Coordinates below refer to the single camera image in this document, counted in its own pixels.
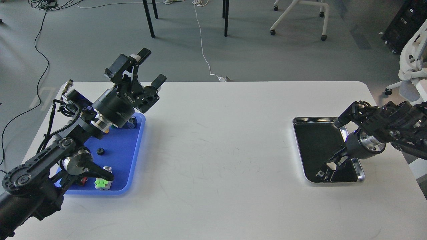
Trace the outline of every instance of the green object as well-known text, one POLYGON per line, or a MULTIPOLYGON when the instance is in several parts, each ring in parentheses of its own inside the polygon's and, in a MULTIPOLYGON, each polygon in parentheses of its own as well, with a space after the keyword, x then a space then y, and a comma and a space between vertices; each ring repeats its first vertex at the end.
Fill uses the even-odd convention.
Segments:
POLYGON ((108 184, 107 180, 104 180, 104 179, 95 180, 95 187, 105 187, 107 184, 108 184))

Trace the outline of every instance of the robotic arm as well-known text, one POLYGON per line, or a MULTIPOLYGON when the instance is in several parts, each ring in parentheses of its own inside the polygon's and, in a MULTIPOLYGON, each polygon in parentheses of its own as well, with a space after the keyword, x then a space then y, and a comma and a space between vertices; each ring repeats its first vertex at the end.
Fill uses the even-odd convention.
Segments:
POLYGON ((367 102, 352 103, 334 122, 340 128, 349 122, 359 127, 349 134, 345 144, 328 159, 317 177, 329 182, 334 171, 352 158, 367 159, 385 150, 386 143, 399 151, 427 159, 427 102, 412 106, 408 102, 382 107, 367 102))
POLYGON ((144 48, 138 54, 121 54, 105 76, 114 86, 91 103, 76 90, 68 92, 72 81, 66 85, 62 104, 74 116, 64 128, 48 134, 36 156, 15 167, 3 178, 6 190, 0 196, 0 239, 14 236, 14 230, 28 218, 39 220, 61 209, 64 194, 73 182, 82 177, 100 177, 112 181, 112 173, 93 162, 85 141, 94 136, 102 139, 111 125, 122 127, 135 113, 135 108, 145 113, 159 99, 158 91, 166 81, 159 75, 150 86, 143 87, 137 80, 139 65, 151 54, 144 48), (55 140, 47 146, 51 137, 55 140), (50 168, 61 167, 53 177, 50 168), (55 186, 61 180, 61 186, 55 186))

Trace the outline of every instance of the black knob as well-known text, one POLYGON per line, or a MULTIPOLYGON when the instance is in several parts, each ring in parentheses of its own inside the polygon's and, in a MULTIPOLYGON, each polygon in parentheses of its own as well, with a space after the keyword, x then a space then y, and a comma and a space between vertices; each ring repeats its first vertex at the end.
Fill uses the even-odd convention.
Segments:
POLYGON ((98 155, 103 155, 104 153, 105 153, 105 150, 102 147, 98 148, 97 150, 98 155))

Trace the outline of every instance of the table leg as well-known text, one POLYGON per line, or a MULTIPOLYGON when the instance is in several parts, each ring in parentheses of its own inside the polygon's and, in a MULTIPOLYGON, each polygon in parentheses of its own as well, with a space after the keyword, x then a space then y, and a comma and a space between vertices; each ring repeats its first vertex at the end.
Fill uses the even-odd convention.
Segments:
POLYGON ((222 0, 222 18, 225 18, 225 0, 222 0))
POLYGON ((228 4, 230 0, 224 0, 225 1, 225 26, 224 26, 224 36, 226 37, 228 35, 228 4))
POLYGON ((153 4, 154 17, 155 17, 156 19, 159 19, 159 15, 157 15, 157 6, 156 6, 156 1, 155 1, 155 0, 151 0, 151 3, 153 4))
POLYGON ((147 0, 142 0, 142 3, 144 4, 145 15, 147 16, 147 22, 148 22, 148 27, 150 28, 151 37, 154 38, 155 36, 154 36, 153 24, 151 22, 150 12, 148 11, 147 0))

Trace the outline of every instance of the white chair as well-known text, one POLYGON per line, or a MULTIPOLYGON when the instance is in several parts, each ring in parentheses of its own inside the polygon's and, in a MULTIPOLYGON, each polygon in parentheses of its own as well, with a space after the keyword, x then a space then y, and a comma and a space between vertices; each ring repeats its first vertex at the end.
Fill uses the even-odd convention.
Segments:
POLYGON ((415 85, 418 92, 420 93, 421 102, 427 101, 427 79, 421 79, 419 83, 415 85))
POLYGON ((427 20, 409 42, 403 47, 399 59, 400 82, 386 87, 384 94, 392 94, 399 87, 399 94, 412 105, 427 101, 420 95, 422 86, 418 83, 427 78, 427 20))
MULTIPOLYGON (((278 7, 278 3, 280 0, 276 0, 274 2, 273 5, 273 9, 274 11, 279 10, 278 7)), ((277 25, 282 21, 282 19, 286 16, 286 14, 288 14, 297 4, 305 4, 305 5, 314 5, 314 6, 320 6, 320 13, 319 16, 325 17, 325 20, 323 21, 323 31, 322 31, 322 37, 320 38, 322 41, 325 41, 326 38, 328 37, 326 35, 326 29, 328 27, 328 19, 329 19, 329 5, 324 3, 323 0, 317 0, 316 2, 313 1, 305 1, 305 0, 292 0, 291 4, 289 5, 289 7, 282 13, 282 15, 277 19, 277 21, 273 24, 273 26, 271 26, 270 28, 270 34, 271 35, 276 35, 276 30, 275 28, 277 27, 277 25)))

